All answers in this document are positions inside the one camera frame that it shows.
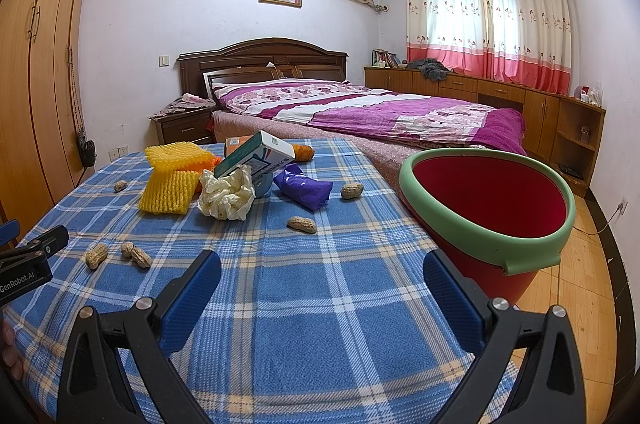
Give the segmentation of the person left hand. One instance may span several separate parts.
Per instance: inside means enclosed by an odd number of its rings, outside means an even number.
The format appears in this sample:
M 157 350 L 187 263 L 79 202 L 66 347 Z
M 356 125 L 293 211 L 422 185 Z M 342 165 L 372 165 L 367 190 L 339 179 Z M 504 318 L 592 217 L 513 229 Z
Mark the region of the person left hand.
M 14 380 L 21 381 L 24 374 L 23 362 L 15 346 L 14 329 L 6 320 L 1 324 L 1 355 Z

